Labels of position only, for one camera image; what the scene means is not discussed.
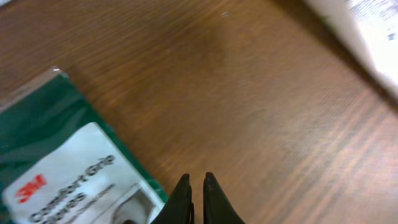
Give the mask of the green wipes package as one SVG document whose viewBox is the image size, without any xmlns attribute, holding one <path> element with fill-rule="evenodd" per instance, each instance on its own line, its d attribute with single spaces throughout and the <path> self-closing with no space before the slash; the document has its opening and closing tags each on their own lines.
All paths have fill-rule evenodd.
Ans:
<svg viewBox="0 0 398 224">
<path fill-rule="evenodd" d="M 167 199 L 59 68 L 1 100 L 2 223 L 150 223 Z"/>
</svg>

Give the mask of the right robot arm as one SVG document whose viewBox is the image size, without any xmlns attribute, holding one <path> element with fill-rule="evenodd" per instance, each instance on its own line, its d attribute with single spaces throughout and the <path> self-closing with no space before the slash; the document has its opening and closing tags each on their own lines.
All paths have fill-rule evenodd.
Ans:
<svg viewBox="0 0 398 224">
<path fill-rule="evenodd" d="M 305 0 L 357 61 L 397 98 L 397 0 Z"/>
</svg>

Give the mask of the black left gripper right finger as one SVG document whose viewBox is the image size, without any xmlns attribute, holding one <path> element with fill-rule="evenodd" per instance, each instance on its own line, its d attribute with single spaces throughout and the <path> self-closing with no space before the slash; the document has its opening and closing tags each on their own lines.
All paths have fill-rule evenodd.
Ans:
<svg viewBox="0 0 398 224">
<path fill-rule="evenodd" d="M 244 224 L 212 172 L 206 173 L 203 182 L 203 223 Z"/>
</svg>

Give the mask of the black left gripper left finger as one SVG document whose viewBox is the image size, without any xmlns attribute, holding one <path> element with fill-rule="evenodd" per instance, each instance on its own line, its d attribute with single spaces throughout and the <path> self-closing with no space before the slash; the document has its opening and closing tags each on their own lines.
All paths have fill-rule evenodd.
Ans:
<svg viewBox="0 0 398 224">
<path fill-rule="evenodd" d="M 190 175 L 183 174 L 162 210 L 151 224 L 194 224 L 194 219 Z"/>
</svg>

